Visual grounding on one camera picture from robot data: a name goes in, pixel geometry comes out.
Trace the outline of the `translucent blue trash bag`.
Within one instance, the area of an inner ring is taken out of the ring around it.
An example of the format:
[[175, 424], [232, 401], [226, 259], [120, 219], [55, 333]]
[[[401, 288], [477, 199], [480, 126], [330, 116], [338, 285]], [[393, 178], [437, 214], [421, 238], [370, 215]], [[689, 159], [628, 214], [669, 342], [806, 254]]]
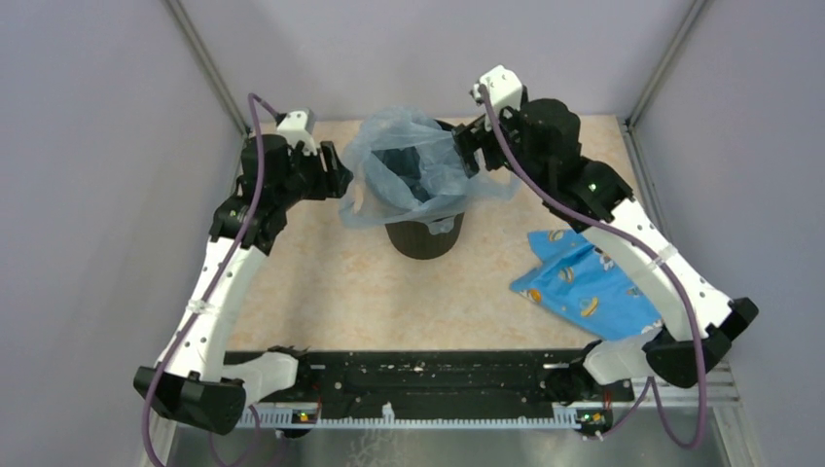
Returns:
[[372, 114], [341, 163], [353, 174], [339, 207], [351, 229], [417, 222], [430, 234], [447, 234], [470, 204], [509, 200], [520, 187], [515, 175], [497, 181], [485, 172], [467, 174], [451, 131], [414, 107]]

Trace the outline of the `black plastic trash bin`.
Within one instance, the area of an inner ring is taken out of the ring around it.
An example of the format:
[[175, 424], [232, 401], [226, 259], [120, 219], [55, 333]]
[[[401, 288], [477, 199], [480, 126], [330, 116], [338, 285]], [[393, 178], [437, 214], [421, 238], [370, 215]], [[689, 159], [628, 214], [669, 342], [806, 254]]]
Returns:
[[383, 226], [391, 244], [409, 258], [438, 258], [460, 236], [469, 178], [452, 128], [441, 120], [401, 121], [370, 143], [360, 213]]

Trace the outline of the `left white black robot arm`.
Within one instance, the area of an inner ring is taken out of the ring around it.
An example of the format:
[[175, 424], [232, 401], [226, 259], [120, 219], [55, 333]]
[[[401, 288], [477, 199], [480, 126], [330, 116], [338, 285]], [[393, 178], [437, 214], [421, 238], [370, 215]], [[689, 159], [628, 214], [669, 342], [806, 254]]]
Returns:
[[310, 393], [312, 377], [305, 354], [274, 346], [244, 363], [225, 356], [241, 305], [276, 237], [287, 225], [287, 211], [302, 200], [341, 198], [352, 172], [342, 165], [331, 141], [314, 155], [304, 143], [281, 135], [251, 137], [241, 151], [242, 175], [234, 193], [213, 214], [206, 256], [181, 323], [181, 344], [166, 348], [164, 367], [139, 367], [138, 394], [163, 418], [225, 435], [246, 408], [278, 392], [289, 402]]

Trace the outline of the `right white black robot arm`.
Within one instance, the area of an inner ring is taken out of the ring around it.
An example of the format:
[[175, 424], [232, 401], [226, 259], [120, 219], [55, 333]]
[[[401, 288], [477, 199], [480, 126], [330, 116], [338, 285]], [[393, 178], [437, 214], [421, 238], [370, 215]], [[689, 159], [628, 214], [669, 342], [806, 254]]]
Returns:
[[584, 156], [580, 131], [580, 118], [549, 98], [496, 107], [453, 130], [471, 173], [511, 170], [567, 224], [530, 235], [542, 264], [512, 289], [597, 335], [571, 366], [578, 398], [595, 401], [630, 377], [703, 386], [758, 308], [702, 277], [630, 185]]

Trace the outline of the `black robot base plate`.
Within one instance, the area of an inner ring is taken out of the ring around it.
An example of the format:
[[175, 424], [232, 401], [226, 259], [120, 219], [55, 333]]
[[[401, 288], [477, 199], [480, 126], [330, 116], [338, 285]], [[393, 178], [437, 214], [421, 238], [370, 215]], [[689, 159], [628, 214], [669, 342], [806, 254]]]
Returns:
[[407, 419], [552, 417], [556, 406], [630, 402], [628, 380], [600, 386], [568, 349], [307, 351], [295, 384], [266, 403], [308, 403], [332, 419], [378, 417], [389, 403]]

